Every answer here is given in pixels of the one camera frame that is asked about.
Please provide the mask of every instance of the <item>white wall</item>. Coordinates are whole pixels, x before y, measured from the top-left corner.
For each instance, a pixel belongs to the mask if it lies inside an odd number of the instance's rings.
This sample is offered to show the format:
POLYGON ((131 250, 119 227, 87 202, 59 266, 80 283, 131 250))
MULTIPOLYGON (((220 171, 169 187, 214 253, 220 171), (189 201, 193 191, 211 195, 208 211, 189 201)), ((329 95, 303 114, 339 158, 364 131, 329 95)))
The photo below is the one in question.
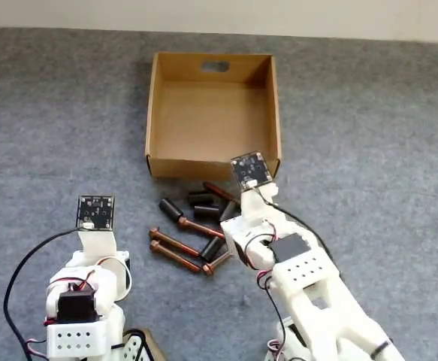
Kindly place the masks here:
POLYGON ((438 41, 438 0, 0 0, 0 26, 438 41))

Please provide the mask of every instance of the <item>black cable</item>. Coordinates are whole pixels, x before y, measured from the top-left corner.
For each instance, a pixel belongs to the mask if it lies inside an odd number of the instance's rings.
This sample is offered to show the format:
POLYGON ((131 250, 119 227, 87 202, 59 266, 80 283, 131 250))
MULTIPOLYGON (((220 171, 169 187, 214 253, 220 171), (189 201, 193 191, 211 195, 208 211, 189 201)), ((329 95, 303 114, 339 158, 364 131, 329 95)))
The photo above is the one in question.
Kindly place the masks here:
POLYGON ((282 321, 282 316, 280 316, 280 312, 279 312, 279 309, 277 307, 277 304, 273 300, 272 295, 270 294, 270 291, 269 291, 269 283, 271 282, 271 280, 272 280, 272 276, 267 277, 267 279, 265 280, 264 291, 266 292, 267 296, 269 297, 269 300, 272 302, 272 306, 276 310, 277 316, 279 317, 280 326, 282 327, 282 344, 280 345, 280 348, 279 348, 279 352, 280 352, 284 348, 284 344, 285 344, 285 325, 284 325, 284 321, 282 321))
POLYGON ((142 344, 140 345, 140 348, 138 349, 138 352, 137 352, 137 357, 135 357, 136 360, 138 360, 138 357, 142 353, 143 348, 145 348, 145 351, 147 352, 147 356, 149 357, 150 361, 154 360, 153 355, 152 355, 152 351, 150 351, 149 345, 147 344, 147 337, 145 335, 145 332, 143 332, 141 329, 128 329, 127 331, 125 331, 123 333, 124 337, 127 335, 130 335, 130 337, 138 336, 142 340, 142 344))
POLYGON ((295 214, 287 211, 286 209, 280 207, 279 205, 276 205, 275 203, 269 202, 268 200, 265 199, 265 197, 262 195, 261 191, 258 188, 254 188, 254 190, 257 192, 257 194, 260 195, 260 197, 262 198, 262 200, 264 201, 264 203, 266 205, 271 206, 272 208, 277 209, 279 212, 282 212, 286 215, 288 215, 290 218, 293 218, 294 220, 298 221, 305 229, 307 229, 308 231, 310 231, 311 233, 314 234, 314 236, 319 240, 322 248, 324 248, 324 251, 326 252, 326 254, 329 256, 329 258, 331 259, 331 261, 333 263, 334 262, 334 258, 332 257, 332 254, 329 250, 329 247, 327 247, 327 245, 325 244, 324 240, 322 240, 321 236, 319 234, 317 234, 316 231, 314 231, 314 229, 309 226, 307 223, 305 223, 301 218, 299 218, 298 216, 296 216, 295 214))
POLYGON ((261 233, 260 235, 254 235, 251 239, 249 239, 249 240, 247 241, 246 246, 243 248, 243 254, 246 255, 247 263, 249 263, 248 266, 250 266, 250 268, 252 268, 252 269, 254 269, 254 270, 256 270, 256 271, 258 271, 259 268, 254 267, 254 266, 252 265, 252 263, 250 262, 250 260, 249 260, 249 255, 247 254, 247 248, 249 248, 249 245, 252 243, 252 241, 254 241, 255 239, 257 239, 257 238, 259 238, 259 237, 262 237, 262 236, 270 236, 270 237, 274 237, 275 234, 273 234, 273 233, 261 233))
POLYGON ((30 355, 30 353, 29 353, 29 351, 27 349, 27 345, 26 345, 25 339, 23 338, 22 334, 18 330, 17 326, 15 326, 15 323, 11 319, 10 313, 8 311, 8 301, 10 299, 11 289, 14 286, 14 283, 15 283, 15 280, 17 279, 17 277, 18 277, 18 274, 20 273, 20 271, 22 270, 23 266, 30 259, 31 256, 33 256, 38 250, 40 250, 43 246, 49 244, 54 239, 62 237, 63 235, 68 235, 68 234, 70 234, 72 232, 76 232, 79 229, 80 228, 73 228, 73 229, 69 229, 68 231, 64 231, 64 232, 58 233, 56 235, 53 235, 50 238, 47 238, 45 241, 42 241, 39 245, 35 246, 20 261, 20 263, 15 268, 15 271, 14 271, 14 273, 11 276, 10 282, 8 283, 7 290, 5 291, 5 297, 3 299, 3 313, 5 315, 5 319, 6 319, 7 323, 8 323, 8 325, 10 326, 11 330, 14 332, 15 336, 18 339, 18 341, 20 343, 20 346, 23 349, 23 353, 25 354, 25 358, 27 359, 27 361, 32 361, 32 356, 30 355))

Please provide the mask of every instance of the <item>bolt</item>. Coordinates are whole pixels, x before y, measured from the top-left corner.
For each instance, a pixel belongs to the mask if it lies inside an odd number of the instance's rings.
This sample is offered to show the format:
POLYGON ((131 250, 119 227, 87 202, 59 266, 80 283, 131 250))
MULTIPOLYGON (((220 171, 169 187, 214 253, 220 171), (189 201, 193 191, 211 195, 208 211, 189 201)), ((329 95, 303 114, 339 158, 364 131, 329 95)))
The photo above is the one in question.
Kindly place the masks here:
POLYGON ((202 185, 204 186, 204 188, 206 190, 215 194, 216 196, 218 196, 222 199, 225 199, 226 201, 232 201, 232 202, 237 203, 238 205, 240 204, 240 200, 235 198, 232 194, 224 191, 222 188, 216 186, 215 184, 213 184, 211 182, 203 182, 202 185))
POLYGON ((178 241, 177 239, 172 238, 171 236, 160 232, 159 228, 152 228, 149 231, 149 236, 151 239, 156 239, 156 240, 162 241, 164 243, 167 243, 170 246, 178 248, 182 252, 187 253, 188 255, 190 255, 192 257, 199 257, 200 256, 200 252, 198 250, 194 250, 192 247, 189 247, 188 245, 182 243, 181 241, 178 241))
POLYGON ((179 218, 178 223, 179 223, 179 226, 181 226, 183 228, 192 228, 192 229, 199 231, 201 233, 204 233, 206 235, 212 235, 213 237, 225 238, 223 233, 216 231, 215 229, 211 229, 209 227, 202 226, 201 224, 198 224, 196 222, 192 222, 191 220, 188 220, 184 216, 181 216, 179 218))
POLYGON ((153 239, 150 242, 150 250, 152 252, 161 253, 164 256, 166 256, 170 259, 173 259, 174 261, 176 261, 176 262, 180 263, 181 265, 183 265, 184 267, 186 267, 189 271, 192 271, 194 273, 199 273, 201 271, 201 268, 198 265, 196 265, 196 264, 188 261, 187 259, 179 256, 175 252, 168 250, 167 248, 162 246, 159 241, 157 241, 155 239, 153 239))
POLYGON ((219 258, 217 258, 215 261, 213 261, 212 263, 205 263, 202 266, 202 269, 204 270, 204 272, 207 276, 211 276, 211 275, 213 275, 215 268, 219 267, 221 264, 223 264, 223 262, 225 262, 231 256, 232 256, 232 253, 227 251, 224 254, 222 254, 219 258))

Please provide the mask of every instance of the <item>electrical wire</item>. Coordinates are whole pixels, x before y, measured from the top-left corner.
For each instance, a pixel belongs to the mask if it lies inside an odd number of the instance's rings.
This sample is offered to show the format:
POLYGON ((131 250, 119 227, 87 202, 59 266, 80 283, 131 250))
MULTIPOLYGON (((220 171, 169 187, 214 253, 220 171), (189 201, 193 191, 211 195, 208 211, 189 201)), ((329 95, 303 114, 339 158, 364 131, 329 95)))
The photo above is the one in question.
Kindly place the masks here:
POLYGON ((139 356, 142 353, 142 349, 145 348, 145 351, 147 352, 147 356, 149 357, 150 361, 153 361, 153 355, 150 351, 149 345, 147 344, 147 337, 145 336, 145 333, 140 329, 128 329, 123 333, 123 337, 130 335, 132 336, 138 336, 142 340, 142 344, 140 345, 140 348, 138 349, 137 356, 135 357, 135 361, 139 360, 139 356))
POLYGON ((5 316, 5 319, 6 319, 7 323, 8 323, 8 325, 10 326, 11 330, 13 331, 15 336, 17 337, 18 342, 20 343, 20 346, 22 347, 23 353, 25 354, 25 358, 27 359, 27 361, 32 361, 32 357, 30 356, 31 353, 30 353, 30 350, 28 349, 28 344, 26 343, 26 341, 23 338, 22 334, 20 333, 20 331, 18 330, 18 328, 15 325, 14 321, 12 320, 12 318, 10 316, 10 312, 8 310, 8 303, 10 301, 11 290, 12 290, 12 288, 14 286, 15 280, 18 277, 18 274, 22 270, 23 266, 30 259, 30 257, 32 257, 38 250, 40 250, 43 246, 46 246, 47 244, 49 244, 54 239, 57 239, 57 238, 60 238, 60 237, 62 237, 64 235, 68 235, 70 233, 76 232, 79 229, 80 228, 77 227, 77 228, 69 229, 68 231, 57 233, 56 235, 53 235, 53 236, 47 238, 46 240, 42 241, 41 243, 39 243, 32 250, 30 250, 25 255, 25 257, 23 257, 23 259, 20 261, 18 266, 15 268, 15 271, 12 274, 10 281, 8 282, 7 290, 5 291, 5 297, 3 298, 3 314, 5 316))
POLYGON ((274 233, 261 233, 260 235, 254 235, 251 239, 249 239, 249 240, 247 241, 246 246, 243 248, 243 253, 244 253, 245 256, 246 256, 247 263, 249 263, 248 265, 250 266, 250 268, 252 268, 252 269, 254 269, 254 270, 256 270, 256 271, 258 271, 259 268, 255 267, 255 266, 252 264, 252 262, 250 262, 249 255, 247 254, 247 249, 249 248, 250 244, 251 244, 255 239, 257 239, 257 238, 259 238, 259 237, 265 237, 265 236, 272 237, 272 240, 273 240, 273 238, 275 237, 275 234, 274 234, 274 233))
POLYGON ((327 245, 325 244, 324 240, 322 240, 321 236, 319 234, 317 234, 317 232, 311 227, 309 226, 307 223, 305 223, 301 218, 299 218, 298 216, 296 216, 295 214, 287 211, 286 209, 280 207, 279 205, 269 202, 268 200, 265 199, 265 197, 262 195, 261 191, 259 188, 253 188, 254 191, 260 195, 260 197, 262 198, 262 200, 264 201, 264 203, 266 205, 271 206, 272 208, 277 209, 279 212, 282 212, 286 215, 288 215, 290 218, 293 218, 294 220, 296 220, 297 222, 299 222, 302 227, 304 227, 305 229, 307 229, 308 231, 310 231, 311 233, 314 234, 314 236, 319 240, 319 243, 321 244, 322 248, 324 248, 324 251, 326 252, 326 254, 328 255, 328 257, 331 259, 332 262, 334 262, 334 258, 332 258, 332 254, 331 251, 329 250, 329 247, 327 247, 327 245))
POLYGON ((279 322, 280 322, 280 326, 282 328, 282 342, 280 344, 280 347, 276 353, 276 357, 275 359, 278 360, 280 357, 280 354, 282 353, 282 349, 284 348, 285 345, 285 325, 284 325, 284 321, 282 321, 282 316, 280 315, 279 309, 277 307, 277 304, 275 303, 275 301, 273 300, 272 295, 270 294, 269 288, 270 288, 270 282, 272 281, 272 276, 267 277, 267 279, 264 282, 264 291, 267 294, 267 297, 269 298, 269 300, 272 302, 272 306, 273 308, 276 310, 277 316, 279 317, 279 322))
POLYGON ((87 274, 87 276, 85 277, 85 281, 84 282, 82 282, 82 284, 78 287, 78 290, 83 290, 83 288, 85 287, 85 285, 90 285, 89 284, 89 282, 88 282, 88 280, 89 280, 89 278, 90 278, 90 276, 91 275, 93 275, 95 273, 95 269, 93 269, 93 270, 91 270, 88 274, 87 274))
POLYGON ((91 290, 94 290, 94 288, 92 287, 92 285, 87 281, 86 278, 80 278, 80 277, 62 277, 62 278, 57 278, 56 280, 53 280, 52 282, 50 282, 50 284, 47 287, 47 293, 49 293, 50 291, 50 287, 55 283, 55 282, 60 282, 60 281, 79 281, 80 285, 78 286, 78 289, 81 290, 81 286, 83 285, 87 285, 88 287, 90 287, 91 290))
POLYGON ((42 352, 38 352, 38 351, 36 351, 36 350, 34 350, 33 348, 30 347, 30 344, 43 344, 45 341, 46 341, 46 339, 39 341, 39 340, 36 340, 34 338, 29 338, 25 342, 26 343, 26 348, 27 348, 27 350, 29 351, 29 353, 31 355, 36 356, 36 357, 40 357, 41 359, 48 359, 46 354, 44 354, 42 352))

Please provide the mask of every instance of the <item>cardboard box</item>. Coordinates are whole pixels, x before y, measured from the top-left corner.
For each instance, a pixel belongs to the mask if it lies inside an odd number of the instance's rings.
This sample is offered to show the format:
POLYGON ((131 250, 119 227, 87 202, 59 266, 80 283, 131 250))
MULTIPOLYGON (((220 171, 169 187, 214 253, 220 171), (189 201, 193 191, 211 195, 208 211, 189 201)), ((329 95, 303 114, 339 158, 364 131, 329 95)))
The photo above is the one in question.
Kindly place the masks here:
POLYGON ((154 177, 227 180, 230 159, 260 151, 281 159, 274 57, 157 53, 145 156, 154 177))

